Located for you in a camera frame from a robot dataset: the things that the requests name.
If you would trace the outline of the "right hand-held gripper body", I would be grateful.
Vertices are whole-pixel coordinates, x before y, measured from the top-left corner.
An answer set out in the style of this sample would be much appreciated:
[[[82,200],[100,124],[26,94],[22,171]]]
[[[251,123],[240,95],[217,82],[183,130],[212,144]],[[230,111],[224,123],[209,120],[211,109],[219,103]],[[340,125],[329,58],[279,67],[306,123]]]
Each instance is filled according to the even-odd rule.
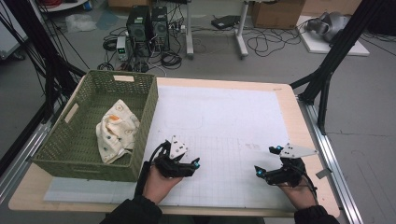
[[[287,143],[278,155],[282,166],[273,171],[267,171],[264,179],[269,185],[290,183],[292,187],[299,185],[302,176],[306,173],[303,157],[313,156],[317,151],[308,147],[301,147]]]

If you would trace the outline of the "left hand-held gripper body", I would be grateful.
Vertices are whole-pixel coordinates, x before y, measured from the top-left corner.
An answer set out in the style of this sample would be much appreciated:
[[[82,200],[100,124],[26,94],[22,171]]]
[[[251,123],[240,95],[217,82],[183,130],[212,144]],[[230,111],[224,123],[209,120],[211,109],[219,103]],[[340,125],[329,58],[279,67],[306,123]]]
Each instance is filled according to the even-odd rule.
[[[188,152],[188,148],[175,135],[171,140],[165,140],[152,153],[152,161],[160,173],[165,177],[177,177],[180,171],[191,171],[187,163],[180,160]]]

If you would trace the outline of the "cream printed cloth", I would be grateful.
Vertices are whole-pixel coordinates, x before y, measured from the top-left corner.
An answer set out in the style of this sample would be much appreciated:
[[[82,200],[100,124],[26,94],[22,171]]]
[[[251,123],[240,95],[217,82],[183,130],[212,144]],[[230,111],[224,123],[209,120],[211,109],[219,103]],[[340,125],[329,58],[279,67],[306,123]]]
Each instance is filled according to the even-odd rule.
[[[105,164],[111,164],[134,149],[140,121],[119,99],[96,125],[98,151]]]

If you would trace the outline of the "green woven plastic basket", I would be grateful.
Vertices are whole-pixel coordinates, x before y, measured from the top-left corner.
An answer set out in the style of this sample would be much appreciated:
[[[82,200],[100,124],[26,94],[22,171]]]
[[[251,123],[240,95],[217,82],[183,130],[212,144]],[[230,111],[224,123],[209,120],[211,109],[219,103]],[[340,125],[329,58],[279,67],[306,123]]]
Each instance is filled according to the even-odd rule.
[[[118,100],[140,122],[134,148],[110,164],[101,160],[96,125]],[[135,182],[158,100],[154,75],[91,70],[79,82],[33,162],[50,175]]]

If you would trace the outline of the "person's left hand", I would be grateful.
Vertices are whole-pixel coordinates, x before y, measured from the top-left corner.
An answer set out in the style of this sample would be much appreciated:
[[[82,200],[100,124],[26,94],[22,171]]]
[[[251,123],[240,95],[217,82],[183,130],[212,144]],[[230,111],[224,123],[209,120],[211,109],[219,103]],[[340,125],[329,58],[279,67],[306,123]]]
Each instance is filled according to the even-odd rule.
[[[152,165],[142,195],[159,204],[181,180],[182,177],[164,177],[157,167]]]

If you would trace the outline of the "person's right hand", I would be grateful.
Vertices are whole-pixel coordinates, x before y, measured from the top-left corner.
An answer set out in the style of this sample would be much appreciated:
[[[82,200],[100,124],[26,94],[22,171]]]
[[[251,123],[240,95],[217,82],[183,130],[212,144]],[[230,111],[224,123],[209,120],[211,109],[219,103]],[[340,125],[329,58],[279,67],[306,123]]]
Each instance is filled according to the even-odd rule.
[[[308,187],[304,179],[302,179],[296,187],[292,187],[289,183],[279,184],[278,187],[286,194],[291,204],[297,210],[302,210],[318,204],[314,193]]]

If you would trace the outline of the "white grid mat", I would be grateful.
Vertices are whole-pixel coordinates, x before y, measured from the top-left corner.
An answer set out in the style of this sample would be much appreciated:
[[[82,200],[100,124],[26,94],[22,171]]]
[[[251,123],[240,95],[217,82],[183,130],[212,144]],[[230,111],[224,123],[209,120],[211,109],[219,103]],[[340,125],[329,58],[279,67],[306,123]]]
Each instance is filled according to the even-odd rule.
[[[274,92],[161,86],[145,155],[172,138],[188,149],[182,160],[200,166],[162,207],[292,210],[285,194],[255,172],[279,168],[280,158],[269,148],[290,140]]]

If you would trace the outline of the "white floor board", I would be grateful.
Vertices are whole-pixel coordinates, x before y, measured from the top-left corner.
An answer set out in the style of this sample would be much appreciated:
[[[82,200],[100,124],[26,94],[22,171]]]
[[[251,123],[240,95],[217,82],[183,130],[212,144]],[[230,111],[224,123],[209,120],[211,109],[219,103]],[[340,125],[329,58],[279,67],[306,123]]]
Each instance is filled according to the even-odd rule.
[[[330,51],[330,44],[326,42],[321,36],[317,35],[315,32],[309,32],[305,30],[305,26],[310,16],[301,16],[296,24],[298,32],[300,34],[303,43],[310,53],[327,54]],[[357,41],[351,50],[347,54],[348,56],[362,56],[368,57],[370,52]]]

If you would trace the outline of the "white desk leg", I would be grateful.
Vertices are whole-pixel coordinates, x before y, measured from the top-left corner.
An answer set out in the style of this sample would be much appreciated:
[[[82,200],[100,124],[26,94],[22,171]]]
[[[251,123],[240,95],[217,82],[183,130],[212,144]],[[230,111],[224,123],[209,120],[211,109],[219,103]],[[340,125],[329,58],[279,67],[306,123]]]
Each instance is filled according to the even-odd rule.
[[[186,52],[187,57],[192,60],[194,56],[193,39],[191,32],[191,0],[186,0]]]
[[[244,0],[242,4],[241,14],[240,14],[240,22],[238,28],[234,30],[235,39],[240,49],[240,56],[242,59],[248,56],[248,50],[246,47],[246,43],[243,38],[243,31],[245,26],[245,21],[248,14],[248,0]]]

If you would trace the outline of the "grey bench power supply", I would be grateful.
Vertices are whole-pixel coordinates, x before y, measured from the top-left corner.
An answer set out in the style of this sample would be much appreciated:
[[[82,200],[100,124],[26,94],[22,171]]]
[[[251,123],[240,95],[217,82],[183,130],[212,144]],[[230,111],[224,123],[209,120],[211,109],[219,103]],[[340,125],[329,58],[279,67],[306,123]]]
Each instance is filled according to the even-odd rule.
[[[128,49],[127,49],[127,42],[125,36],[119,36],[117,38],[117,45],[116,51],[118,53],[118,57],[122,62],[128,60]]]

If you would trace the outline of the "brown cardboard box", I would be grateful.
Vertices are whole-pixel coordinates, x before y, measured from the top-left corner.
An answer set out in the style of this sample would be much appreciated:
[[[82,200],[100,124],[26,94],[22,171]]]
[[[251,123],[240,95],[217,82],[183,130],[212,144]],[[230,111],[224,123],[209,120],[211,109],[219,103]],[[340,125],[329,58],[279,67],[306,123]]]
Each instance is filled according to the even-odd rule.
[[[256,28],[293,29],[306,0],[274,0],[255,2],[251,18]]]

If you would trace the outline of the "grey robot head shell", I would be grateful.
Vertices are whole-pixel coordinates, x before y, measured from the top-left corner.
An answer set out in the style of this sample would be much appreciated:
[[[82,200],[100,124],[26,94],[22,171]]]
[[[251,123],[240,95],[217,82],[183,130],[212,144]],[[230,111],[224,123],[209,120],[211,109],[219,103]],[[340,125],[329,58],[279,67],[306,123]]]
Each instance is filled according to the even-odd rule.
[[[348,16],[337,11],[324,12],[319,17],[310,19],[305,26],[305,30],[313,31],[326,42],[331,43],[338,36],[338,33],[344,30],[349,20]]]

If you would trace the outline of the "flat black device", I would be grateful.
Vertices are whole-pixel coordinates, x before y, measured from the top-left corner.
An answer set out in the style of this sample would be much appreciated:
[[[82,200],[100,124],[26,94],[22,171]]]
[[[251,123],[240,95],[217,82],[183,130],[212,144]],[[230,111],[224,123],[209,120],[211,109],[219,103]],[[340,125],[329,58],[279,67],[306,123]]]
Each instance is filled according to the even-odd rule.
[[[240,22],[239,16],[224,16],[211,21],[211,24],[219,30],[224,30],[230,27],[234,27]]]

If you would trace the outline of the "slim black computer tower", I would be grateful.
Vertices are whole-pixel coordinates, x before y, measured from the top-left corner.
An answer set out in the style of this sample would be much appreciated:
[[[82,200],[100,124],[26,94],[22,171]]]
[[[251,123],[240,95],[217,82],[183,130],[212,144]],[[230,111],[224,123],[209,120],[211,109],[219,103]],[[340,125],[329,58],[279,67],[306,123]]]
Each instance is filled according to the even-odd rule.
[[[151,22],[155,38],[155,48],[161,51],[168,51],[170,46],[167,7],[154,7],[151,11]]]

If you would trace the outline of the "large black computer tower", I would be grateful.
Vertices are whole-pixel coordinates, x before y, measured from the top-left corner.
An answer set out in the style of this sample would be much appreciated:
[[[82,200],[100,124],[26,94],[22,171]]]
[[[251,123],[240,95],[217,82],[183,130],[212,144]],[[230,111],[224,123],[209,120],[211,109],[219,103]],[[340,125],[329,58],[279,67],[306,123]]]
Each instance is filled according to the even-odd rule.
[[[153,37],[149,6],[132,6],[126,27],[134,53],[140,57],[148,57],[149,41]]]

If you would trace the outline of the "teal sheet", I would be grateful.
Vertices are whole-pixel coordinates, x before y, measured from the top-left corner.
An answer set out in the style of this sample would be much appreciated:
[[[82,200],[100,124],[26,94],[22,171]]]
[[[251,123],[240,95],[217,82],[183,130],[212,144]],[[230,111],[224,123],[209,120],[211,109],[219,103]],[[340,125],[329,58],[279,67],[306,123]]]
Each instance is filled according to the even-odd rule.
[[[96,27],[99,30],[108,30],[115,25],[118,20],[119,18],[112,11],[106,10],[101,14],[98,22],[96,23]]]

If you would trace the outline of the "clear plastic bag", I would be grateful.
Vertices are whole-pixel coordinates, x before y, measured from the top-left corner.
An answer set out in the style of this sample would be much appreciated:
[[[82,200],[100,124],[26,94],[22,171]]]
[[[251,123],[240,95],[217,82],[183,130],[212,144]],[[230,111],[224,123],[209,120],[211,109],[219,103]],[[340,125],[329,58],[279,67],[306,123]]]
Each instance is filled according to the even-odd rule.
[[[69,33],[89,32],[96,29],[96,24],[90,15],[73,14],[65,18]]]

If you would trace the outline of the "white cabinet on wheels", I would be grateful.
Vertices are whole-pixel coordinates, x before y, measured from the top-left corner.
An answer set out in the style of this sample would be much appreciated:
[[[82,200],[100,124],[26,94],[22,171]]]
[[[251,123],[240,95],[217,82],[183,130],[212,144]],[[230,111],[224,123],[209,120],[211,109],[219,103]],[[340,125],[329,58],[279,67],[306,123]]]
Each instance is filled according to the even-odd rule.
[[[23,41],[27,39],[26,33],[20,27],[4,0],[0,0],[0,60],[6,60],[20,46],[8,27],[14,28]]]

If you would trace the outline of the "aluminium frame rail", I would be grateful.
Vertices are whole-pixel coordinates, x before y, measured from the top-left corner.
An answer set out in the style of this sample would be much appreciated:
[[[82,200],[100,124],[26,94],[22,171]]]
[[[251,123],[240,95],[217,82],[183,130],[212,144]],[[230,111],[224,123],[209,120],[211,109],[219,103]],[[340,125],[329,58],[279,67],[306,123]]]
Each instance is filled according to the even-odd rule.
[[[21,179],[24,171],[29,167],[32,157],[48,135],[50,129],[50,124],[39,123],[21,148],[20,153],[9,165],[4,175],[0,177],[0,205],[6,200],[8,194]]]
[[[314,144],[318,149],[321,162],[324,168],[328,169],[327,177],[330,179],[331,188],[335,194],[338,211],[347,224],[363,224],[361,213],[353,199],[343,171],[333,152],[331,141],[326,134],[321,133],[317,125],[317,110],[313,105],[306,105],[301,101],[299,101],[298,104],[302,109],[305,122],[311,132]]]

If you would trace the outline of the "black frame bar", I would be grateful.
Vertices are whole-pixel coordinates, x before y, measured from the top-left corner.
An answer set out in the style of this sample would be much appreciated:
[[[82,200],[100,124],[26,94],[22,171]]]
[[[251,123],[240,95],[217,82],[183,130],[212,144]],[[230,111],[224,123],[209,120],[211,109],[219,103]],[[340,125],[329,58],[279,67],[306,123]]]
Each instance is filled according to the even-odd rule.
[[[35,115],[28,122],[25,128],[22,130],[21,134],[17,137],[5,155],[0,159],[0,177],[2,177],[9,167],[9,165],[14,161],[16,156],[20,153],[21,148],[26,143],[27,139],[31,136],[35,128],[38,126],[40,121],[45,115],[45,105],[39,107]]]

